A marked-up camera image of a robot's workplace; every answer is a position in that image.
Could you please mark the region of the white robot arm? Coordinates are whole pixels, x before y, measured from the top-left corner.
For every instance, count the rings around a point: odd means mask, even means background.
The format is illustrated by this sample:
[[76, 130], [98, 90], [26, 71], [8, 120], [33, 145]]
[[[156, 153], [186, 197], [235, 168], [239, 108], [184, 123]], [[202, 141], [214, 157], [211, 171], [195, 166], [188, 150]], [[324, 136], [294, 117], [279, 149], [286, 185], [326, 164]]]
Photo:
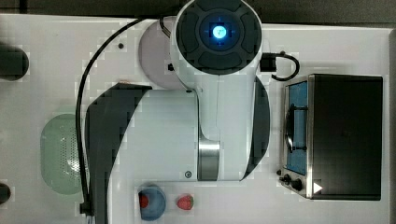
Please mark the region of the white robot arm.
[[244, 0], [191, 0], [170, 34], [179, 90], [118, 83], [86, 112], [95, 224], [155, 220], [161, 182], [241, 181], [268, 147], [262, 24]]

